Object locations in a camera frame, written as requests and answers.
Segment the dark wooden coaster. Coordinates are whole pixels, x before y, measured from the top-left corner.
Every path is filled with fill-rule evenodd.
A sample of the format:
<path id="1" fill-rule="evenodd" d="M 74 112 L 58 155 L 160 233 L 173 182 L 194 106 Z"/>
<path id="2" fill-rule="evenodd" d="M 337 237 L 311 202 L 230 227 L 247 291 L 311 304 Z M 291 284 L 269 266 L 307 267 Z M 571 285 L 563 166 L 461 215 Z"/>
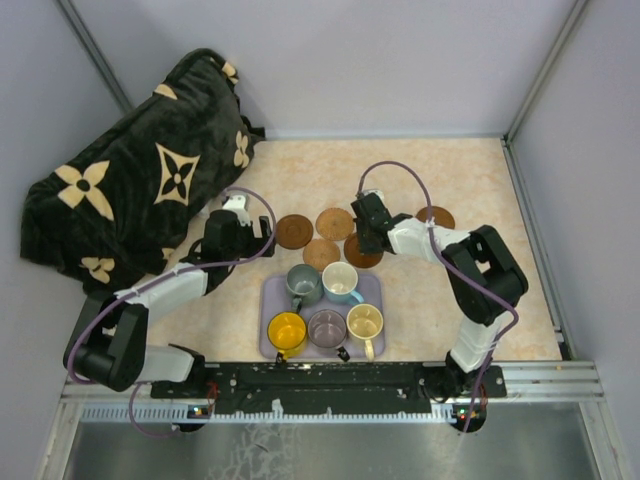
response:
<path id="1" fill-rule="evenodd" d="M 286 215 L 276 225 L 276 242 L 288 250 L 305 247 L 312 240 L 313 234 L 311 221 L 300 214 Z"/>
<path id="2" fill-rule="evenodd" d="M 448 229 L 455 228 L 455 219 L 453 215 L 440 206 L 433 205 L 431 208 L 431 213 L 433 214 L 434 222 L 437 226 L 441 226 Z M 428 208 L 421 208 L 415 215 L 415 217 L 421 222 L 426 222 L 428 219 Z"/>
<path id="3" fill-rule="evenodd" d="M 384 256 L 383 252 L 375 254 L 361 253 L 356 233 L 350 234 L 345 239 L 343 244 L 343 253 L 348 263 L 360 269 L 369 269 L 378 265 Z"/>

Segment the woven coaster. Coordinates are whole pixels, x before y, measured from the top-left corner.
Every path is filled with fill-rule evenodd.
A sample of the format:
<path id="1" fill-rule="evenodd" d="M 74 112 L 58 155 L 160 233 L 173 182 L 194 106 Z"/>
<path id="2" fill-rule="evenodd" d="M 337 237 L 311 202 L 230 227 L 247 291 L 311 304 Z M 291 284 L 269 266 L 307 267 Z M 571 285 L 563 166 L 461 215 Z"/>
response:
<path id="1" fill-rule="evenodd" d="M 342 208 L 332 207 L 322 211 L 315 222 L 318 234 L 326 240 L 342 241 L 354 231 L 354 220 Z"/>
<path id="2" fill-rule="evenodd" d="M 339 246 L 323 238 L 311 240 L 303 250 L 303 261 L 322 272 L 328 265 L 341 259 Z"/>

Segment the light blue mug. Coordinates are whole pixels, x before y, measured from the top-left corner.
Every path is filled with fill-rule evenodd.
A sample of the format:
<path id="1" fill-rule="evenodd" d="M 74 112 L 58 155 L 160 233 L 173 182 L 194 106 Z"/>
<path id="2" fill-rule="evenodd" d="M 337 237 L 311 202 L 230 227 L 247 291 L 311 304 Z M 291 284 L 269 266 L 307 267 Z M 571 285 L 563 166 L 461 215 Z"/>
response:
<path id="1" fill-rule="evenodd" d="M 346 262 L 333 262 L 322 273 L 325 296 L 335 304 L 362 304 L 363 296 L 357 291 L 359 276 Z"/>

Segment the cream mug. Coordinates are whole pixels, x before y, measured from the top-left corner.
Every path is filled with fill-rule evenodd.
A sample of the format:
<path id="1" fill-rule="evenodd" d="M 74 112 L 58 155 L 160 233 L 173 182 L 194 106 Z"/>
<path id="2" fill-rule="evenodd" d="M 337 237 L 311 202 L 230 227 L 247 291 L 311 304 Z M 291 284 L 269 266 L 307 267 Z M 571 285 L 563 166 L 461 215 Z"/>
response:
<path id="1" fill-rule="evenodd" d="M 368 362 L 375 359 L 374 340 L 382 333 L 384 318 L 372 304 L 362 303 L 352 307 L 346 317 L 349 337 L 361 348 Z"/>

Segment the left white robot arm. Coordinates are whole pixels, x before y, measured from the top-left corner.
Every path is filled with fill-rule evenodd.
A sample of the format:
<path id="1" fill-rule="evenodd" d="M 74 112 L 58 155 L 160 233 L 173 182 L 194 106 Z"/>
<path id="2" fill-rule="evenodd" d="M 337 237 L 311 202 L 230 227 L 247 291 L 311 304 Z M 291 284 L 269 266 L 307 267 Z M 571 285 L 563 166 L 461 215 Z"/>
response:
<path id="1" fill-rule="evenodd" d="M 259 218 L 261 234 L 241 215 L 220 209 L 210 214 L 204 235 L 167 273 L 137 287 L 89 294 L 63 355 L 63 366 L 78 382 L 122 392 L 137 383 L 172 382 L 184 395 L 201 394 L 208 373 L 199 354 L 178 345 L 148 343 L 148 330 L 183 304 L 215 290 L 237 265 L 274 254 L 271 221 Z"/>

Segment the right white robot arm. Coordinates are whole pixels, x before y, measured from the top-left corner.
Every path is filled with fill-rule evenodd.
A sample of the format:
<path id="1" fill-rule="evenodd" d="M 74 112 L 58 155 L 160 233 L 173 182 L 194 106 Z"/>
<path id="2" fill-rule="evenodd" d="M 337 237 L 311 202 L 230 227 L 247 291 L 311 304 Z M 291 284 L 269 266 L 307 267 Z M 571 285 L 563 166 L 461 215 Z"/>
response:
<path id="1" fill-rule="evenodd" d="M 457 340 L 447 353 L 448 387 L 470 395 L 482 383 L 482 369 L 495 348 L 504 316 L 529 289 L 528 280 L 497 230 L 441 226 L 433 218 L 393 216 L 378 192 L 356 195 L 351 203 L 360 252 L 389 252 L 443 266 L 463 319 Z"/>

